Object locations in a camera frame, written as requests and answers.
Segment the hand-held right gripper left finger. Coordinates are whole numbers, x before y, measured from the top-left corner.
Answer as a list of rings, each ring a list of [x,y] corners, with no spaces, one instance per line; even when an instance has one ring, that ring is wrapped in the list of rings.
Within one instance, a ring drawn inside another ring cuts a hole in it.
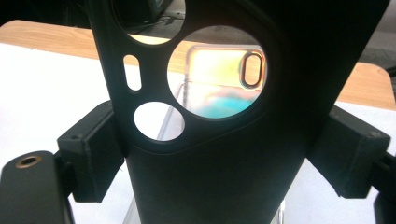
[[[99,104],[57,139],[56,159],[65,194],[100,203],[124,163],[112,104]]]

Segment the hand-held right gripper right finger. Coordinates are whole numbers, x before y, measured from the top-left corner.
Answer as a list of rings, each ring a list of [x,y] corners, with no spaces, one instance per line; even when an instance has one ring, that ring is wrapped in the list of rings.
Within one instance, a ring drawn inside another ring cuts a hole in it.
[[[334,106],[307,158],[338,196],[362,199],[371,188],[373,164],[389,142],[386,133]]]

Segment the clear plastic rack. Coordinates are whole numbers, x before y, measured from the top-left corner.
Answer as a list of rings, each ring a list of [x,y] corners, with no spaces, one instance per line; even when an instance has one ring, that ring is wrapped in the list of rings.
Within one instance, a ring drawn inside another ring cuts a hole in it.
[[[160,120],[137,114],[153,137],[134,133],[127,156],[142,224],[270,224],[284,193],[276,169],[279,119],[258,101],[225,119],[172,106]]]

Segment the black phone case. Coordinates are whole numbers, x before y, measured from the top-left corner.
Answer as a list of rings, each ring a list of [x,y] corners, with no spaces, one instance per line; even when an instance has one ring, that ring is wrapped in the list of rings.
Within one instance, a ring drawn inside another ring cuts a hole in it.
[[[389,0],[86,0],[142,224],[269,224],[302,163],[396,223],[386,134],[336,99]]]

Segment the iridescent phone case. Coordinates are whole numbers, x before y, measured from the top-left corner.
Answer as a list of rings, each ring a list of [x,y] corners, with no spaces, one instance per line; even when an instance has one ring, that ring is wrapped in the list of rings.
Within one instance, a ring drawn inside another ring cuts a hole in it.
[[[267,61],[258,45],[194,45],[186,56],[180,102],[196,116],[225,119],[248,109],[266,78]]]

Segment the white board sheet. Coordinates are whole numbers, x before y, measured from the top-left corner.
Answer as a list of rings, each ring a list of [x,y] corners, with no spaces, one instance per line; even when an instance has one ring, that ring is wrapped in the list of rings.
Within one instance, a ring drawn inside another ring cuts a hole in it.
[[[96,60],[0,43],[0,174],[33,151],[56,152],[57,139],[108,93]],[[376,190],[339,197],[305,161],[285,199],[285,224],[375,224]]]

